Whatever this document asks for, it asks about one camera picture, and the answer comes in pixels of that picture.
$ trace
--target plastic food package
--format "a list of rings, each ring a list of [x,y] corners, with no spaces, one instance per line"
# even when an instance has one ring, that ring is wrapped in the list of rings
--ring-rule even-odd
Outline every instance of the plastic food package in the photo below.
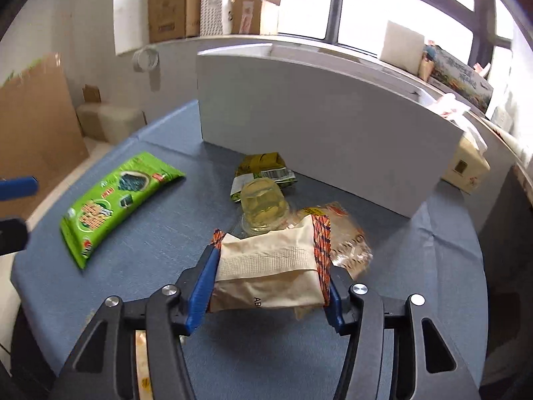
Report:
[[[296,182],[296,175],[289,170],[278,152],[248,155],[235,171],[235,178],[231,185],[230,197],[233,201],[241,200],[241,190],[254,179],[268,177],[274,180],[280,188],[285,188]]]
[[[372,251],[366,242],[359,224],[337,203],[300,209],[292,214],[289,227],[300,222],[305,216],[327,215],[331,233],[331,251],[329,256],[335,266],[345,268],[352,279],[356,279],[370,264]]]
[[[185,176],[143,152],[127,160],[79,198],[61,220],[63,238],[83,269],[94,248],[163,184]]]
[[[215,231],[220,262],[210,311],[327,305],[329,232],[323,215],[247,239]]]

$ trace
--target window frame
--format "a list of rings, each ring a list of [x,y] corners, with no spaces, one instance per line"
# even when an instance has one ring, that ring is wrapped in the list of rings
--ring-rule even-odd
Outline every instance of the window frame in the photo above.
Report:
[[[495,0],[474,0],[474,10],[468,9],[457,0],[421,0],[434,8],[440,10],[457,22],[468,28],[472,34],[472,47],[468,65],[472,67],[475,63],[486,66],[492,61],[494,48],[496,46],[511,49],[511,40],[496,34],[496,3]],[[293,34],[283,34],[282,36],[299,37],[303,39],[318,40],[330,45],[343,48],[354,49],[359,52],[377,57],[375,54],[363,49],[353,48],[348,45],[338,43],[338,31],[340,26],[340,13],[342,12],[343,0],[331,0],[329,6],[329,18],[324,39],[314,39]]]

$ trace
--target white board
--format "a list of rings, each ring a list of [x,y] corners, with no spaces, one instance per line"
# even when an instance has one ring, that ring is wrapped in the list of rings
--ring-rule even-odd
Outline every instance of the white board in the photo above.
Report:
[[[245,154],[278,151],[295,172],[401,215],[411,217],[430,195],[462,136],[416,102],[368,81],[221,53],[197,57],[205,141]]]
[[[421,105],[429,105],[435,102],[425,90],[395,77],[394,75],[383,72],[383,68],[375,69],[361,64],[359,61],[348,60],[345,57],[328,54],[323,52],[323,50],[320,50],[320,48],[311,50],[301,47],[272,44],[270,56],[285,61],[311,64],[323,69],[330,69],[334,72],[352,75],[381,87],[385,87],[388,90],[392,90],[393,92],[408,97]]]

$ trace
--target beige cushion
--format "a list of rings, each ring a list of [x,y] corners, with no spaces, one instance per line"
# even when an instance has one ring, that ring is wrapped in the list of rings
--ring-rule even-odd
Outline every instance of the beige cushion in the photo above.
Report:
[[[76,113],[84,135],[111,144],[121,143],[131,134],[146,126],[144,113],[106,103],[85,103]]]

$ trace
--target yellow-green snack bag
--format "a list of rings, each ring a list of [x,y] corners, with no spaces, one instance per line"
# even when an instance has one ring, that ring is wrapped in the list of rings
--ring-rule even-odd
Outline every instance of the yellow-green snack bag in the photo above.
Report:
[[[182,176],[185,173],[177,168],[142,152],[94,185],[68,209],[60,223],[78,266],[83,269],[103,238],[159,187]]]

